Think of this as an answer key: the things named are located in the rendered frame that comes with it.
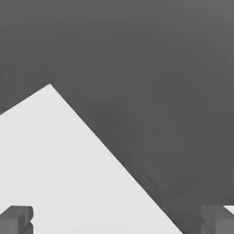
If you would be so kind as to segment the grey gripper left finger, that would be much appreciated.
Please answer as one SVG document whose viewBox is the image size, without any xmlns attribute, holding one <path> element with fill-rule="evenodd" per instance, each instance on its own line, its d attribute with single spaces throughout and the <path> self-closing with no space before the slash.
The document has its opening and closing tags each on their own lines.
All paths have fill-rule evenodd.
<svg viewBox="0 0 234 234">
<path fill-rule="evenodd" d="M 0 214 L 0 234 L 34 234 L 32 206 L 10 206 Z"/>
</svg>

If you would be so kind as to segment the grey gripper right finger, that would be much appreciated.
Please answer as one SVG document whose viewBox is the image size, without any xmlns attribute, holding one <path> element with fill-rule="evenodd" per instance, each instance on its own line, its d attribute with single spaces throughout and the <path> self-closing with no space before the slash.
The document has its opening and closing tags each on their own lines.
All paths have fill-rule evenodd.
<svg viewBox="0 0 234 234">
<path fill-rule="evenodd" d="M 234 234 L 234 214 L 224 206 L 202 206 L 200 234 Z"/>
</svg>

